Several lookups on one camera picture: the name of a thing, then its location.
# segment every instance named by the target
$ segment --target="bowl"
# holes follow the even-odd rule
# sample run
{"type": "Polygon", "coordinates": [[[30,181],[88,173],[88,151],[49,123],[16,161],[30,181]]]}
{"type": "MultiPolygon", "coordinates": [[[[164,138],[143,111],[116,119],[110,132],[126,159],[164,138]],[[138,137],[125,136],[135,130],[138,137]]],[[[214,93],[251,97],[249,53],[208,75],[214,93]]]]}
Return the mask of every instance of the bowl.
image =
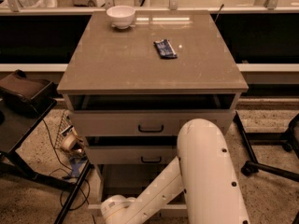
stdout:
{"type": "Polygon", "coordinates": [[[128,28],[135,20],[135,9],[129,6],[115,6],[107,10],[112,26],[119,29],[128,28]]]}

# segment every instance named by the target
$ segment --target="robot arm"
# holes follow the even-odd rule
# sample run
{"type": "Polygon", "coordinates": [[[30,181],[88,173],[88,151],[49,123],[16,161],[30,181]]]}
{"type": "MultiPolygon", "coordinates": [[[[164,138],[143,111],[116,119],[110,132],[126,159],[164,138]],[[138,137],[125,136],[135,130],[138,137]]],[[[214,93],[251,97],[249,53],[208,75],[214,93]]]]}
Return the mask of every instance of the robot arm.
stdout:
{"type": "Polygon", "coordinates": [[[178,134],[178,156],[135,199],[113,196],[101,205],[106,224],[139,224],[184,191],[189,223],[249,224],[226,142],[205,119],[178,134]]]}

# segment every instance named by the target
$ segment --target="desk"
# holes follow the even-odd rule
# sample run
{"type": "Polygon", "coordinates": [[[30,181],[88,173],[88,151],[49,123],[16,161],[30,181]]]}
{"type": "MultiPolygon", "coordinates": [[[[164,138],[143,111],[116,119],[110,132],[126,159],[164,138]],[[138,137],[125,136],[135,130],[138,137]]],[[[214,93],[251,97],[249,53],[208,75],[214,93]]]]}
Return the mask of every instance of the desk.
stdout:
{"type": "Polygon", "coordinates": [[[69,196],[64,203],[64,206],[55,220],[55,224],[63,223],[68,209],[84,181],[86,174],[90,169],[90,164],[87,162],[83,171],[81,172],[76,183],[69,183],[52,176],[42,175],[35,172],[16,152],[22,142],[35,129],[35,127],[42,121],[43,118],[56,105],[53,99],[45,99],[43,107],[40,109],[40,116],[36,118],[26,118],[10,110],[4,101],[0,101],[0,110],[3,113],[4,121],[0,123],[0,172],[10,175],[16,175],[34,181],[36,183],[48,185],[56,189],[61,189],[69,192],[69,196]],[[6,157],[13,165],[1,162],[2,155],[6,157]]]}
{"type": "Polygon", "coordinates": [[[58,92],[98,167],[169,163],[174,137],[190,119],[211,120],[226,133],[247,88],[207,12],[137,11],[134,26],[118,30],[98,11],[58,92]],[[160,59],[153,41],[164,38],[177,59],[160,59]]]}

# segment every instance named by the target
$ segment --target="black table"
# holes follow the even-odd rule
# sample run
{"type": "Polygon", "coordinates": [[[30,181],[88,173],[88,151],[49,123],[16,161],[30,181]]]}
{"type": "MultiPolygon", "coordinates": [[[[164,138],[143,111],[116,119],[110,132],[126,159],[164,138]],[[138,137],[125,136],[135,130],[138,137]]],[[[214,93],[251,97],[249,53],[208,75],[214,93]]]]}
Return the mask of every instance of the black table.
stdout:
{"type": "Polygon", "coordinates": [[[83,181],[90,170],[91,165],[87,161],[76,183],[70,183],[52,176],[42,175],[35,172],[16,152],[21,146],[22,142],[35,129],[40,121],[47,116],[47,114],[56,105],[53,99],[46,99],[43,103],[41,114],[34,118],[28,118],[17,114],[10,110],[4,103],[0,101],[0,111],[4,116],[4,120],[0,123],[0,158],[6,157],[13,165],[1,162],[0,172],[10,175],[16,175],[36,183],[45,184],[56,189],[61,189],[69,192],[69,196],[59,214],[55,223],[63,223],[64,218],[74,201],[83,181]]]}

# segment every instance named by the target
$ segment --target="black handle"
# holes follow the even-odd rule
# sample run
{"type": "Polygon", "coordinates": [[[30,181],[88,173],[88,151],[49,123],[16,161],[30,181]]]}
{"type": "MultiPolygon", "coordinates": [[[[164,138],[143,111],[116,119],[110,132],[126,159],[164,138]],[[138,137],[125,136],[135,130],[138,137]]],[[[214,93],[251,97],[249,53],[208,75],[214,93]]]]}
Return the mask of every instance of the black handle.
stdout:
{"type": "Polygon", "coordinates": [[[162,157],[159,157],[157,161],[145,161],[143,157],[141,157],[141,162],[143,163],[160,163],[162,161],[162,157]]]}
{"type": "Polygon", "coordinates": [[[161,125],[160,130],[142,130],[141,125],[138,125],[138,130],[141,133],[161,133],[164,130],[164,126],[161,125]]]}

